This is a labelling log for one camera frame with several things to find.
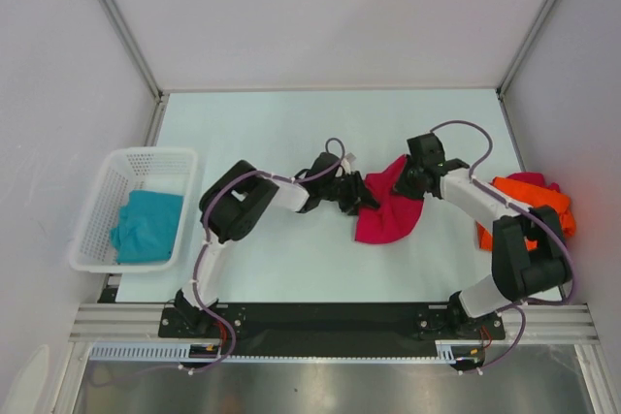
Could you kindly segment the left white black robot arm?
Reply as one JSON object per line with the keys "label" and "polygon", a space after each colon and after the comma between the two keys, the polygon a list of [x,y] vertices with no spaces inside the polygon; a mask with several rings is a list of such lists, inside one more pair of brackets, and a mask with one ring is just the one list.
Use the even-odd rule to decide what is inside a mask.
{"label": "left white black robot arm", "polygon": [[178,290],[172,310],[183,334],[204,336],[222,324],[208,307],[217,301],[215,282],[223,249],[247,237],[268,207],[308,213],[323,201],[335,202],[346,215],[363,207],[379,209],[379,201],[344,156],[321,152],[308,169],[294,176],[257,170],[237,162],[202,196],[200,223],[204,238],[187,284]]}

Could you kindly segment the white plastic laundry basket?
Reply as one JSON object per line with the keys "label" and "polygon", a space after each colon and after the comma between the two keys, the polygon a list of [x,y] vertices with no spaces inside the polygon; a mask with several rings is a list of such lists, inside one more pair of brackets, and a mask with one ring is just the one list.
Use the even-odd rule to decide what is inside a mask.
{"label": "white plastic laundry basket", "polygon": [[[91,273],[151,273],[165,271],[180,261],[187,237],[193,190],[198,179],[198,154],[184,147],[130,147],[105,159],[82,211],[69,264]],[[127,223],[129,205],[140,192],[180,198],[177,228],[171,247],[147,260],[122,261],[120,240],[113,231]]]}

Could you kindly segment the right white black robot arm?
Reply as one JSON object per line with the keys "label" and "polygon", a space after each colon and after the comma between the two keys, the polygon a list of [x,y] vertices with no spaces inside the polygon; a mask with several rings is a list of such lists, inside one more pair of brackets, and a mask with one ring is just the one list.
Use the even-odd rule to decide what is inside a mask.
{"label": "right white black robot arm", "polygon": [[490,273],[448,300],[447,325],[455,335],[470,337],[481,328],[483,318],[572,282],[569,251],[553,207],[532,207],[479,180],[473,166],[445,157],[441,140],[433,133],[408,139],[408,147],[395,194],[446,201],[492,237]]}

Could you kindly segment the magenta t shirt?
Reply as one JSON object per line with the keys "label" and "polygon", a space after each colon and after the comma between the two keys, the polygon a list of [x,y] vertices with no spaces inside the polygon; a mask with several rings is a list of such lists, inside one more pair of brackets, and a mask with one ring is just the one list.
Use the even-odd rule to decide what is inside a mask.
{"label": "magenta t shirt", "polygon": [[354,239],[370,245],[389,244],[407,237],[415,228],[423,211],[423,200],[412,200],[394,191],[407,162],[401,155],[383,172],[371,173],[364,179],[379,208],[361,207]]}

